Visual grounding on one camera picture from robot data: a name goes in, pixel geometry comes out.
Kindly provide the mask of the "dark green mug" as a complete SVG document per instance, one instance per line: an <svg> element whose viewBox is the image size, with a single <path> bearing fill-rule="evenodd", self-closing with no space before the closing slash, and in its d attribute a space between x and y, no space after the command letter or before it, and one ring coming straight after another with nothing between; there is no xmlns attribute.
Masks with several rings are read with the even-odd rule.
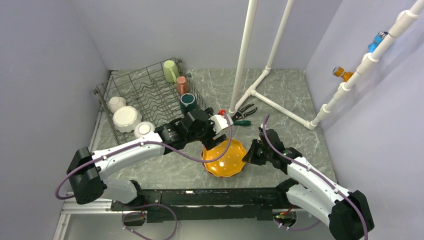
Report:
<svg viewBox="0 0 424 240"><path fill-rule="evenodd" d="M199 108L196 96L189 92L180 96L179 104L183 115Z"/></svg>

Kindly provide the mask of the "yellow polka dot plate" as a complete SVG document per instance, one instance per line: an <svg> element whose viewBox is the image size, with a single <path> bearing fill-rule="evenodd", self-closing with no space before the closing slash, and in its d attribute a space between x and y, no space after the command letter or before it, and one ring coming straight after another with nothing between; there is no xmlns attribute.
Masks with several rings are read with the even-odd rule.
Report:
<svg viewBox="0 0 424 240"><path fill-rule="evenodd" d="M203 148L201 159L206 161L217 158L226 149L227 144L228 140L226 139L211 150ZM229 178L242 171L246 164L243 161L243 157L246 154L247 151L243 144L232 138L229 149L220 159L214 162L203 163L203 166L209 174L215 177Z"/></svg>

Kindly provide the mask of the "small red-brown mug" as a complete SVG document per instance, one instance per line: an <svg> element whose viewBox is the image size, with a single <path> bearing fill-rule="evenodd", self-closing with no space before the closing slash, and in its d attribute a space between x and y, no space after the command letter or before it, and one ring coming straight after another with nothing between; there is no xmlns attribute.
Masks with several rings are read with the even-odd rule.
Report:
<svg viewBox="0 0 424 240"><path fill-rule="evenodd" d="M176 79L176 90L180 95L184 95L190 91L188 80L184 76Z"/></svg>

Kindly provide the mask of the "light green mug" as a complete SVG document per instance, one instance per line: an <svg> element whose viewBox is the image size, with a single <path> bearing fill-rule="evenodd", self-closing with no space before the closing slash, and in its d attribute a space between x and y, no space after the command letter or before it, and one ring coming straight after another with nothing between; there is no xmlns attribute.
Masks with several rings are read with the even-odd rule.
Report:
<svg viewBox="0 0 424 240"><path fill-rule="evenodd" d="M176 83L177 78L180 77L178 66L173 60L166 60L163 63L163 74L169 83Z"/></svg>

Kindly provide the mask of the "grey wire dish rack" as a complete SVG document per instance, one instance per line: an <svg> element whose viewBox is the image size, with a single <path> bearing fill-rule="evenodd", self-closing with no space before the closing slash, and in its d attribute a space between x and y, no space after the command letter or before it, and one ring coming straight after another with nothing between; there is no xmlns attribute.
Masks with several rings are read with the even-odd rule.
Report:
<svg viewBox="0 0 424 240"><path fill-rule="evenodd" d="M135 139L133 132L119 132L113 113L107 107L112 97L122 97L141 113L141 119L161 126L183 117L180 94L175 83L165 78L164 62L140 69L112 70L109 79L98 84L93 93L100 104L100 123L95 131L97 149L106 149Z"/></svg>

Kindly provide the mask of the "floral scalloped small plate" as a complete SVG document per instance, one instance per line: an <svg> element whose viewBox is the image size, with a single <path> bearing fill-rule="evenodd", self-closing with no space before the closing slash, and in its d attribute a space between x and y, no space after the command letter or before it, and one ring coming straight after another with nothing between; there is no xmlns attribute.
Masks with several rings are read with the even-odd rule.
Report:
<svg viewBox="0 0 424 240"><path fill-rule="evenodd" d="M142 122L142 114L132 106L119 108L112 117L115 129L120 133L130 133Z"/></svg>

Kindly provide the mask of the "white scalloped small bowl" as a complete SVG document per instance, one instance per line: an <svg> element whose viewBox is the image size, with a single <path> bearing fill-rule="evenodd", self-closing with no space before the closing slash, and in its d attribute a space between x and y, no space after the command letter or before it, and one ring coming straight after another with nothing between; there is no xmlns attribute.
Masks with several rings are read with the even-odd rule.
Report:
<svg viewBox="0 0 424 240"><path fill-rule="evenodd" d="M115 113L118 109L127 105L127 100L120 96L113 96L106 103L111 113Z"/></svg>

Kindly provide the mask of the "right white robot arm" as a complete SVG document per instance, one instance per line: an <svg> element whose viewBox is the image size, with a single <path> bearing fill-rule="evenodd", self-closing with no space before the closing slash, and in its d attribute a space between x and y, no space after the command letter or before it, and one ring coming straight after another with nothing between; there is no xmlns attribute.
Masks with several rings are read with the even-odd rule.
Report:
<svg viewBox="0 0 424 240"><path fill-rule="evenodd" d="M336 240L366 240L375 228L366 196L349 190L319 172L293 147L285 147L273 129L259 129L242 159L246 163L271 163L289 178L276 186L275 200L282 207L291 204L308 211L328 226Z"/></svg>

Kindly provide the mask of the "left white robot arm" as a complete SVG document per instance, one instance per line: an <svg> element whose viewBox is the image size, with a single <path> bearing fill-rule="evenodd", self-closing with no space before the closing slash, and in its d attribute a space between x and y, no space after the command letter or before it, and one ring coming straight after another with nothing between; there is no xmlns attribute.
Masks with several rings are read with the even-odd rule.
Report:
<svg viewBox="0 0 424 240"><path fill-rule="evenodd" d="M171 152L196 161L181 150L193 142L201 142L211 150L231 136L218 134L231 129L233 120L227 114L213 114L212 108L195 108L184 117L176 118L157 127L145 136L105 150L78 149L66 171L74 198L79 205L99 198L116 200L131 210L144 203L142 188L135 180L119 180L111 176L126 167Z"/></svg>

